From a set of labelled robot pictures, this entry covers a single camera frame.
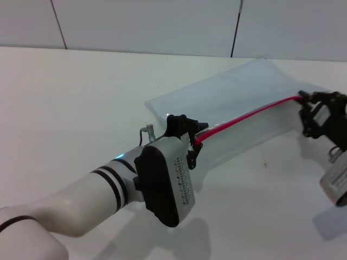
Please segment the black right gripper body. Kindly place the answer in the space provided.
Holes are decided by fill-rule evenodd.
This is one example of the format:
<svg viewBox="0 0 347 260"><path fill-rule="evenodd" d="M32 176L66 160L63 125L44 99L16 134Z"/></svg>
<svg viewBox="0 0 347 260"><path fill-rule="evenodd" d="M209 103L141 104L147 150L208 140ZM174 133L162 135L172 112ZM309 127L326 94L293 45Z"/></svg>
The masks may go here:
<svg viewBox="0 0 347 260"><path fill-rule="evenodd" d="M346 95L340 92L316 92L312 103L315 123L313 138L326 136L343 152L346 152Z"/></svg>

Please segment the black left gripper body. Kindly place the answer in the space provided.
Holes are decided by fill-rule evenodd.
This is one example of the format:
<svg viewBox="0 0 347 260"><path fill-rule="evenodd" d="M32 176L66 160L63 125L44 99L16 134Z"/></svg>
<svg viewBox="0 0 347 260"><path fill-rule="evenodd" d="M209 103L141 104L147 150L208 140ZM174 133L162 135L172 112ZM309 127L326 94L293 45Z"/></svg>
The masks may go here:
<svg viewBox="0 0 347 260"><path fill-rule="evenodd" d="M190 138L197 134L197 120L189 119L186 115L169 115L166 119L165 137L180 138L188 133Z"/></svg>

